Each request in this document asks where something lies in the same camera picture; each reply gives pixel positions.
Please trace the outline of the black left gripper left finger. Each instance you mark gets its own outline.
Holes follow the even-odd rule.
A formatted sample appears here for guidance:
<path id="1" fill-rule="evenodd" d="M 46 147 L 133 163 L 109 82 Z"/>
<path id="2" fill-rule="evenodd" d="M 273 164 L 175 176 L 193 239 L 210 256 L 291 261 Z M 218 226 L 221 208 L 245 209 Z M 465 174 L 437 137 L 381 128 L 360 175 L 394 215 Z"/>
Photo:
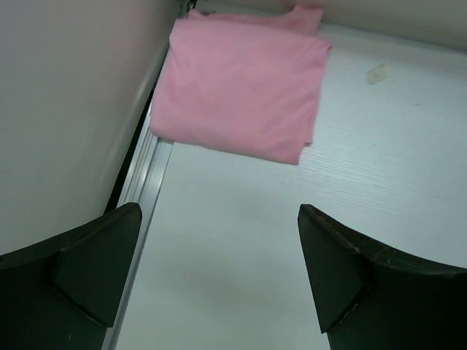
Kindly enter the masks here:
<path id="1" fill-rule="evenodd" d="M 100 349 L 114 326 L 142 210 L 126 203 L 1 256 L 2 349 Z"/>

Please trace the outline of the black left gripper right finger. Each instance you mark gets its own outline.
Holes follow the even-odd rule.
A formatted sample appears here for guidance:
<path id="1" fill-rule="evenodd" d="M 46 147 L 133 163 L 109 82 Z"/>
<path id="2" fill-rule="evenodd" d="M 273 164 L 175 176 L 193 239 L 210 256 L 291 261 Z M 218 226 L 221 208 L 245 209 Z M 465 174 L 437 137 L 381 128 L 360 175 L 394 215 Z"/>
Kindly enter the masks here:
<path id="1" fill-rule="evenodd" d="M 298 231 L 332 349 L 466 347 L 465 268 L 402 252 L 309 204 Z"/>

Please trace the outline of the pink t shirt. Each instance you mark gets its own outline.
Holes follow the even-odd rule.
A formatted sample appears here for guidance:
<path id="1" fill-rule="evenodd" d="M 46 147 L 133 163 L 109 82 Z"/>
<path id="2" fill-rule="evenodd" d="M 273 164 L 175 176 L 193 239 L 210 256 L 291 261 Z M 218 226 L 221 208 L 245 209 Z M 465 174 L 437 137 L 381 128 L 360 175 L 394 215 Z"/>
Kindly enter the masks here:
<path id="1" fill-rule="evenodd" d="M 270 17 L 205 15 L 175 22 L 153 94 L 162 139 L 295 165 L 311 144 L 331 43 L 322 7 Z"/>

